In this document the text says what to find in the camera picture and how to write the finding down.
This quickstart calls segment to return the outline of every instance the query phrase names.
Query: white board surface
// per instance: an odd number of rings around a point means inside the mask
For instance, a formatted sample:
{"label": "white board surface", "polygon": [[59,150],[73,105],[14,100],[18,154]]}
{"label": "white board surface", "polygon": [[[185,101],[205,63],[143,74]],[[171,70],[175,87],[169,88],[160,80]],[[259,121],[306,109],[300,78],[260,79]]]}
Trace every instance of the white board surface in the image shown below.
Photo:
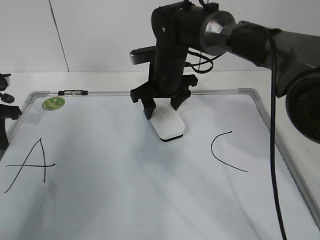
{"label": "white board surface", "polygon": [[[39,98],[0,161],[0,239],[280,240],[269,133],[248,95],[193,95],[183,138],[164,143],[129,96]],[[247,170],[241,172],[218,162]],[[25,166],[42,138],[46,169]],[[26,164],[43,165],[40,145]],[[279,152],[276,172],[290,240],[320,233]]]}

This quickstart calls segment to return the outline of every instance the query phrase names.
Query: white table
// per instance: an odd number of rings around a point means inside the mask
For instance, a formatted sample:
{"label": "white table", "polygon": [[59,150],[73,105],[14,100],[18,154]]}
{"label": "white table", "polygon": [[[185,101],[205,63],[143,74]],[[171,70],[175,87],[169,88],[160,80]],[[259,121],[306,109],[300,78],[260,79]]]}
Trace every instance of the white table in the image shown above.
{"label": "white table", "polygon": [[[145,72],[108,73],[13,73],[8,93],[22,107],[33,91],[88,90],[129,91],[147,80]],[[270,71],[225,71],[198,75],[197,90],[253,88],[270,111]],[[320,145],[302,136],[291,124],[285,108],[285,98],[277,100],[276,125],[293,159],[320,205]]]}

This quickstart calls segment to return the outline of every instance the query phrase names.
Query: whiteboard frame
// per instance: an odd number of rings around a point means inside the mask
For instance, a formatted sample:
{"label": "whiteboard frame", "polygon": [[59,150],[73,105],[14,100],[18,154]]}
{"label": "whiteboard frame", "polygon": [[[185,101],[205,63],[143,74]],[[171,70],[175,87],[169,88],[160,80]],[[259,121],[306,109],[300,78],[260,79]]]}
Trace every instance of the whiteboard frame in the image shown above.
{"label": "whiteboard frame", "polygon": [[[238,89],[228,89],[228,90],[196,90],[192,92],[192,95],[249,95],[253,102],[256,105],[257,110],[259,111],[261,118],[263,119],[264,124],[270,131],[270,116],[263,105],[261,98],[258,92],[253,88],[238,88]],[[58,96],[57,91],[34,91],[32,92],[27,99],[22,108],[22,115],[20,118],[11,125],[7,131],[7,136],[9,143],[14,139],[17,131],[24,122],[26,116],[28,115],[30,109],[32,108],[34,102],[38,98],[46,97],[55,97]],[[64,98],[80,98],[80,97],[110,97],[110,96],[130,96],[129,91],[89,91],[88,95],[64,95]],[[312,194],[310,188],[308,187],[307,182],[305,181],[303,175],[301,174],[298,166],[296,165],[291,153],[289,152],[285,142],[281,138],[279,132],[275,131],[275,144],[290,172],[292,175],[295,184],[297,185],[313,219],[318,229],[320,230],[320,206],[317,204],[317,201]],[[0,161],[6,151],[0,152]]]}

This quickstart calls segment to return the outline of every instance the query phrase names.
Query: black mount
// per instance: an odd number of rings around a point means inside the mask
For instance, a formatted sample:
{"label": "black mount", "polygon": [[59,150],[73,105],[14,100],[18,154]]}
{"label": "black mount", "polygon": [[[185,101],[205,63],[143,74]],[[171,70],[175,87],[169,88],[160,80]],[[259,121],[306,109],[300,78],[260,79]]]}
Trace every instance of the black mount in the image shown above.
{"label": "black mount", "polygon": [[191,91],[189,90],[189,87],[195,87],[198,84],[198,79],[194,74],[182,75],[178,91],[172,95],[164,95],[159,93],[157,88],[153,85],[153,76],[154,64],[153,62],[151,62],[149,65],[148,81],[130,91],[130,96],[133,103],[137,103],[138,100],[141,99],[144,114],[146,119],[148,120],[151,119],[152,113],[156,108],[156,103],[154,99],[171,99],[171,106],[175,110],[177,110],[180,107],[180,105],[191,96]]}
{"label": "black mount", "polygon": [[[8,78],[11,74],[0,73],[0,91],[4,91],[8,87]],[[1,100],[5,103],[11,104],[15,98],[7,93],[1,95]],[[0,104],[0,151],[5,150],[9,146],[7,132],[6,132],[6,119],[17,120],[22,112],[18,106],[8,106]]]}

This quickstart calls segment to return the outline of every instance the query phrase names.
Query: black marker drawing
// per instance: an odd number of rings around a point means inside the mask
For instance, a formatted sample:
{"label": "black marker drawing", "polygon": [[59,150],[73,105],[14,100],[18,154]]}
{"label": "black marker drawing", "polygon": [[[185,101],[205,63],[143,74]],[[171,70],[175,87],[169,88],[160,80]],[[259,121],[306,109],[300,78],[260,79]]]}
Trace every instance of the black marker drawing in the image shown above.
{"label": "black marker drawing", "polygon": [[[34,150],[35,146],[40,143],[41,145],[41,150],[42,150],[42,155],[43,155],[43,161],[44,161],[44,165],[27,165],[26,162],[30,156],[30,154],[32,153],[32,151]],[[42,143],[42,138],[40,138],[31,148],[31,150],[29,151],[28,155],[26,156],[26,158],[24,159],[22,164],[12,164],[12,165],[6,165],[6,167],[13,167],[13,166],[20,166],[20,169],[18,171],[18,173],[16,174],[14,180],[12,181],[11,185],[8,187],[8,189],[4,192],[5,194],[11,189],[11,187],[13,186],[13,184],[15,183],[15,181],[17,180],[21,170],[23,167],[38,167],[38,168],[44,168],[44,178],[43,178],[43,183],[46,183],[46,174],[47,174],[47,168],[49,167],[53,167],[56,164],[52,164],[52,165],[47,165],[46,164],[46,156],[45,156],[45,149],[44,149],[44,145]]]}
{"label": "black marker drawing", "polygon": [[222,136],[222,135],[226,135],[226,134],[230,134],[230,133],[232,133],[232,131],[228,131],[228,132],[219,134],[218,136],[216,136],[216,137],[213,139],[213,141],[212,141],[212,143],[211,143],[211,153],[212,153],[212,155],[214,156],[214,158],[217,159],[219,162],[221,162],[221,163],[223,163],[223,164],[225,164],[225,165],[227,165],[227,166],[229,166],[229,167],[231,167],[231,168],[234,168],[234,169],[237,169],[237,170],[239,170],[239,171],[242,171],[242,172],[247,173],[248,171],[243,170],[243,169],[238,168],[238,167],[235,167],[235,166],[232,166],[232,165],[230,165],[230,164],[228,164],[228,163],[220,160],[220,159],[217,158],[216,155],[214,154],[214,151],[213,151],[212,147],[213,147],[213,145],[214,145],[215,140],[216,140],[218,137]]}

